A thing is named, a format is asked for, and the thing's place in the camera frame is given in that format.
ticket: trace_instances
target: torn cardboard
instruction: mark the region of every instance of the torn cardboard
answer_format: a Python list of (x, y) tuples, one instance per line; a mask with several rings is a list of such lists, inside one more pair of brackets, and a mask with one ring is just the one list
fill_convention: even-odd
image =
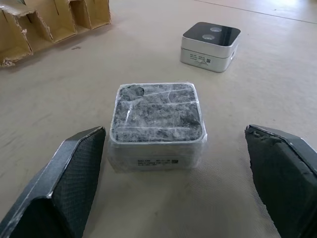
[(110, 24), (108, 0), (0, 0), (0, 66)]
[(1, 0), (0, 9), (0, 66), (12, 66), (52, 44), (47, 26), (34, 9), (9, 0)]

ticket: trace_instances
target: gray stone-textured top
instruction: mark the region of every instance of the gray stone-textured top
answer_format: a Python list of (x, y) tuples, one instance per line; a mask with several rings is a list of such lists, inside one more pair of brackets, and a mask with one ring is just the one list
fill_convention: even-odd
[(193, 84), (120, 86), (110, 129), (115, 141), (189, 142), (204, 132)]

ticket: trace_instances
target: concrete floor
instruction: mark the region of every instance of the concrete floor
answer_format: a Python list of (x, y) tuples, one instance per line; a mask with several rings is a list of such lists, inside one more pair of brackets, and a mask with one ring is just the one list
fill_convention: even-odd
[[(64, 139), (109, 129), (120, 84), (192, 82), (209, 135), (201, 165), (116, 174), (104, 153), (84, 237), (278, 237), (253, 185), (244, 128), (279, 128), (317, 148), (317, 2), (204, 1), (113, 0), (111, 26), (0, 70), (1, 219)], [(242, 30), (226, 72), (179, 61), (181, 36), (199, 21)]]

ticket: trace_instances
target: white box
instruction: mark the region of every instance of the white box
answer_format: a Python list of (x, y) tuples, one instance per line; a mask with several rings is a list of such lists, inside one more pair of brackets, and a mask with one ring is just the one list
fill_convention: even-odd
[(214, 72), (224, 72), (236, 55), (241, 31), (198, 22), (183, 34), (180, 61)]
[(120, 86), (108, 144), (117, 172), (194, 168), (206, 140), (193, 84)]

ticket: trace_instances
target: plastic wrap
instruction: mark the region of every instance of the plastic wrap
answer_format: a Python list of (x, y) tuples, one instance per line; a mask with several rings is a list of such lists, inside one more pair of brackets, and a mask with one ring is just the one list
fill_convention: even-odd
[(206, 140), (193, 84), (120, 86), (108, 146), (116, 171), (193, 168)]

